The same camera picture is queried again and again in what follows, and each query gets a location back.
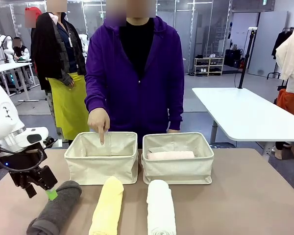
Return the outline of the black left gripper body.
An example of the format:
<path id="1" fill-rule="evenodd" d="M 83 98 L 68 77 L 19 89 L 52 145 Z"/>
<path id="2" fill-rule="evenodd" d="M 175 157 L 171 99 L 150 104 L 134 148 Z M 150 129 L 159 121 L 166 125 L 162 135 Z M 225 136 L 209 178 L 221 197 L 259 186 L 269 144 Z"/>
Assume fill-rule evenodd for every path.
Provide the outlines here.
<path id="1" fill-rule="evenodd" d="M 9 172 L 32 173 L 45 159 L 46 154 L 40 143 L 32 144 L 19 152 L 0 146 L 0 167 Z"/>

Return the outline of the grey towel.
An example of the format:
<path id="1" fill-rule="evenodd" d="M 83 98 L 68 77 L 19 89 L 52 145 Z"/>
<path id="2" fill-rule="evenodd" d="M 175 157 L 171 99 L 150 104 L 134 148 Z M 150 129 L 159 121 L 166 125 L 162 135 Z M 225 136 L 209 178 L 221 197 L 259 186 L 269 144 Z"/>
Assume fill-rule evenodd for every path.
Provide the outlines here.
<path id="1" fill-rule="evenodd" d="M 49 200 L 37 218 L 29 224 L 26 235 L 60 235 L 82 194 L 75 181 L 65 181 L 57 189 L 57 197 Z"/>

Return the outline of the white towel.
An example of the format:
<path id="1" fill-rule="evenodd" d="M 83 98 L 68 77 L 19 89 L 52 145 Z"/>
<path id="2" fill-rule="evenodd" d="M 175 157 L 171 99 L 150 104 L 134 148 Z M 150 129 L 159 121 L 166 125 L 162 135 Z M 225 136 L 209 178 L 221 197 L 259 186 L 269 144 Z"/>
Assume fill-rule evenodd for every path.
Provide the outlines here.
<path id="1" fill-rule="evenodd" d="M 147 234 L 176 235 L 172 191 L 163 180 L 153 180 L 148 186 Z"/>

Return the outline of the person's left forearm purple sleeve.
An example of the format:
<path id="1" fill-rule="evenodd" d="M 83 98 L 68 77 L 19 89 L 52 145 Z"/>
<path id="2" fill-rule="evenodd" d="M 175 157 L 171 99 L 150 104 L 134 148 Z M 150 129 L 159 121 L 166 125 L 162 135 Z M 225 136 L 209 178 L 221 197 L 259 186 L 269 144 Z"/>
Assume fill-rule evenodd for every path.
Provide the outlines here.
<path id="1" fill-rule="evenodd" d="M 180 130 L 184 101 L 184 78 L 170 83 L 169 87 L 169 129 Z"/>

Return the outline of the person's right forearm purple sleeve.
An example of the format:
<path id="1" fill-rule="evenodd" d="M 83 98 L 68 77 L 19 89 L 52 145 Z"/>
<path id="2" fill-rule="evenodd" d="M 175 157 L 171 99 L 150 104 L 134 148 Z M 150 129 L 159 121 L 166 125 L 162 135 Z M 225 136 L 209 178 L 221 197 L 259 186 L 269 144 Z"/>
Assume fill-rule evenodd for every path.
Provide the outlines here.
<path id="1" fill-rule="evenodd" d="M 106 109 L 106 79 L 104 77 L 90 76 L 85 77 L 86 98 L 85 105 L 90 113 L 96 108 Z"/>

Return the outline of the person's right hand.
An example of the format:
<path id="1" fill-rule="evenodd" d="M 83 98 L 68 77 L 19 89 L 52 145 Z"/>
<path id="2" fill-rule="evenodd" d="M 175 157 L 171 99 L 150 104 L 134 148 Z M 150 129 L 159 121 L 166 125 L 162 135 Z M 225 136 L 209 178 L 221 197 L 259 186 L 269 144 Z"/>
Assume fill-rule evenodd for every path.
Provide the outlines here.
<path id="1" fill-rule="evenodd" d="M 105 109 L 95 108 L 89 113 L 89 127 L 99 134 L 101 145 L 104 144 L 104 134 L 110 129 L 110 117 Z"/>

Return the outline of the beige fabric basket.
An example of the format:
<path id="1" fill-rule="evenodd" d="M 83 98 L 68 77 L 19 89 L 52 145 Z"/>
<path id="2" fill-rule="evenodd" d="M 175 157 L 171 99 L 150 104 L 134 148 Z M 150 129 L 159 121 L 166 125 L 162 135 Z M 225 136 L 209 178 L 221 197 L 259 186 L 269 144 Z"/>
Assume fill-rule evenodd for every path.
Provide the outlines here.
<path id="1" fill-rule="evenodd" d="M 78 134 L 64 154 L 70 179 L 81 186 L 103 185 L 111 176 L 124 185 L 136 183 L 137 138 L 134 132 L 106 132 L 101 144 L 96 132 Z"/>
<path id="2" fill-rule="evenodd" d="M 193 151 L 192 159 L 148 160 L 148 153 Z M 152 134 L 143 137 L 141 164 L 143 181 L 163 180 L 169 185 L 209 185 L 214 152 L 206 138 L 198 132 Z"/>

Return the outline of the yellow rolled towel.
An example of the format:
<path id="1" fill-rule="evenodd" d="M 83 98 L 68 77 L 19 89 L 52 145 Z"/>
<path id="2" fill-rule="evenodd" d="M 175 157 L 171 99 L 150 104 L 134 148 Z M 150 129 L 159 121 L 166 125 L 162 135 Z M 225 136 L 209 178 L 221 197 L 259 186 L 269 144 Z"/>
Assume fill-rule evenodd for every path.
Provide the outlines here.
<path id="1" fill-rule="evenodd" d="M 102 186 L 88 235 L 117 235 L 123 200 L 123 184 L 114 176 Z"/>

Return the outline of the person in yellow apron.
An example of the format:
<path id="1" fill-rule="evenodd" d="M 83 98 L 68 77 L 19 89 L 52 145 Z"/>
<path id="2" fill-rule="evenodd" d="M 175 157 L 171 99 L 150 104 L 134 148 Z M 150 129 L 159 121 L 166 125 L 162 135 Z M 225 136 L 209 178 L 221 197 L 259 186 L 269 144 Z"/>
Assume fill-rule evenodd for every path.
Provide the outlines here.
<path id="1" fill-rule="evenodd" d="M 56 127 L 69 144 L 88 132 L 85 58 L 76 28 L 66 20 L 67 0 L 46 0 L 34 29 L 31 49 L 42 90 L 50 100 Z"/>

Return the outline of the white background desk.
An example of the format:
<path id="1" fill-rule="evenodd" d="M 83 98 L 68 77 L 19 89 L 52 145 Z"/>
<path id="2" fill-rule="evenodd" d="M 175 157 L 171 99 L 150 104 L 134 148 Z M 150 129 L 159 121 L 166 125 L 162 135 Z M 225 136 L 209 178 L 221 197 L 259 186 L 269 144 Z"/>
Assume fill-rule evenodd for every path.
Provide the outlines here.
<path id="1" fill-rule="evenodd" d="M 6 76 L 11 78 L 15 86 L 15 93 L 11 93 L 7 84 Z M 32 63 L 5 63 L 0 64 L 0 80 L 4 85 L 4 90 L 9 97 L 20 94 L 22 90 L 25 93 L 25 99 L 18 100 L 19 103 L 38 102 L 38 99 L 31 99 L 27 90 L 25 80 L 30 85 L 29 89 L 38 87 L 40 84 L 36 83 L 35 76 L 32 70 Z"/>

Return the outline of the seated person in dark jacket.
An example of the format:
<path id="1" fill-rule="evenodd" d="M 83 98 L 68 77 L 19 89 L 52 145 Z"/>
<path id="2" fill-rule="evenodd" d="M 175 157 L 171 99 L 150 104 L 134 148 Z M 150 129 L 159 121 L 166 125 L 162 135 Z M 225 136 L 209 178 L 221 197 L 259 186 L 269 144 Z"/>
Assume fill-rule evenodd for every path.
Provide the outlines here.
<path id="1" fill-rule="evenodd" d="M 29 60 L 30 53 L 27 47 L 25 47 L 22 43 L 20 37 L 14 37 L 12 41 L 12 46 L 14 50 L 14 59 L 15 60 Z"/>

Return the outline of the person in purple hoodie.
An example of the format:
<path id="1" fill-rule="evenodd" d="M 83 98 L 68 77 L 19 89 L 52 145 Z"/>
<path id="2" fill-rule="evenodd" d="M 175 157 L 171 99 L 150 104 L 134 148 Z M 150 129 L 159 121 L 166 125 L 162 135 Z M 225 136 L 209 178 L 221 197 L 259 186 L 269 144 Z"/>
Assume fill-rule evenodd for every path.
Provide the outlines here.
<path id="1" fill-rule="evenodd" d="M 138 143 L 167 133 L 170 83 L 184 78 L 179 34 L 155 8 L 155 0 L 106 0 L 86 60 L 86 76 L 106 79 L 108 131 L 134 132 Z"/>

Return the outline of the pink rolled towel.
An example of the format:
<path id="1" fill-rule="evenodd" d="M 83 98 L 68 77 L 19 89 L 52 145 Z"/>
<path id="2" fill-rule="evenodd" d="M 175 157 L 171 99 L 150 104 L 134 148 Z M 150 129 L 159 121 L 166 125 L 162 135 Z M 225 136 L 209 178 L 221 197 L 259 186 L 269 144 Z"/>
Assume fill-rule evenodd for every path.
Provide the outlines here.
<path id="1" fill-rule="evenodd" d="M 148 153 L 147 159 L 156 161 L 156 160 L 174 160 L 174 159 L 192 159 L 195 155 L 193 151 L 163 151 Z"/>

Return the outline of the person in red hood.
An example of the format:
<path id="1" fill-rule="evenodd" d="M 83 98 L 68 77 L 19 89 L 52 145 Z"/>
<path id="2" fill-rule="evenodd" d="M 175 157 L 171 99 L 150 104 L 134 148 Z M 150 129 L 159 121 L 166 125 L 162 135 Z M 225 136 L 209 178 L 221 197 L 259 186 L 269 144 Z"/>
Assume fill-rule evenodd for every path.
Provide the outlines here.
<path id="1" fill-rule="evenodd" d="M 42 14 L 41 10 L 37 7 L 26 7 L 24 10 L 25 27 L 35 28 L 38 17 Z"/>

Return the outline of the grey table leg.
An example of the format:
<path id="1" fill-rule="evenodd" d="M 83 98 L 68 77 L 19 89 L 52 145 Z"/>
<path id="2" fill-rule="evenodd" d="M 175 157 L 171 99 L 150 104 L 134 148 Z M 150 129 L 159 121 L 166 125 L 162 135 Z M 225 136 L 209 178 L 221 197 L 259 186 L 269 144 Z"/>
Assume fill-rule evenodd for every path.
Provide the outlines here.
<path id="1" fill-rule="evenodd" d="M 218 124 L 214 120 L 212 124 L 212 129 L 211 129 L 211 135 L 210 135 L 210 144 L 215 143 L 216 141 L 216 135 L 217 135 L 217 130 L 218 130 Z"/>

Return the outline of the wooden shoe rack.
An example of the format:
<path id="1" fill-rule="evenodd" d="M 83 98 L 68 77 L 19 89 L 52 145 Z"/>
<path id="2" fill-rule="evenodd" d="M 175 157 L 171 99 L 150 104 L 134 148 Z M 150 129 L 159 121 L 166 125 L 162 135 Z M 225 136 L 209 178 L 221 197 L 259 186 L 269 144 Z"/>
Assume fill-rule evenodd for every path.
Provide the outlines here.
<path id="1" fill-rule="evenodd" d="M 222 75 L 224 57 L 202 57 L 194 58 L 194 76 Z"/>

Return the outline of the white table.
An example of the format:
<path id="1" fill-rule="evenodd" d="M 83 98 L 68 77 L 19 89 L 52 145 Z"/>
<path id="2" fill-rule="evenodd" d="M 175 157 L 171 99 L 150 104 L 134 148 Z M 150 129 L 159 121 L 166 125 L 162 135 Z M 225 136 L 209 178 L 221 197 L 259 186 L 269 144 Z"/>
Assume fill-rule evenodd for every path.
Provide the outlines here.
<path id="1" fill-rule="evenodd" d="M 294 115 L 246 88 L 193 88 L 233 141 L 294 142 Z"/>

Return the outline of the black bags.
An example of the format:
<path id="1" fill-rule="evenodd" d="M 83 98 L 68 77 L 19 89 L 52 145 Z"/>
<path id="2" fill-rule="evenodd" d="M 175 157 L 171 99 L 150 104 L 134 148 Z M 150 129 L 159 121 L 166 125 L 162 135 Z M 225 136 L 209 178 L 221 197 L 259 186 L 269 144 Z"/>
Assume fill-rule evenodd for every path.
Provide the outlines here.
<path id="1" fill-rule="evenodd" d="M 242 58 L 242 49 L 226 49 L 224 56 L 224 65 L 233 68 L 239 68 Z"/>

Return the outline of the black stool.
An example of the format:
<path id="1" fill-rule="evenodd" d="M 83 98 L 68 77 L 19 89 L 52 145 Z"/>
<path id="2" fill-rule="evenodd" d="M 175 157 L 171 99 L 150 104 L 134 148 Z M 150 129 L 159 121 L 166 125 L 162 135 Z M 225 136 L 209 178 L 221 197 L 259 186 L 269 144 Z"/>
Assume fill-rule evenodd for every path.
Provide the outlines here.
<path id="1" fill-rule="evenodd" d="M 288 80 L 282 73 L 280 72 L 270 72 L 267 74 L 267 80 L 270 78 L 277 78 L 280 80 Z"/>

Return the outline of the orange skirt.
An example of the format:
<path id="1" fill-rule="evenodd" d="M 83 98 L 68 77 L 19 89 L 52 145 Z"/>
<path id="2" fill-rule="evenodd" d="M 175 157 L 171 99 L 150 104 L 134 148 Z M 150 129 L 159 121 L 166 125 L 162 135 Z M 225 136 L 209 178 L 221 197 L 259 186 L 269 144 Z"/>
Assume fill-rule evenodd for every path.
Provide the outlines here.
<path id="1" fill-rule="evenodd" d="M 294 94 L 281 89 L 277 97 L 277 106 L 294 115 Z"/>

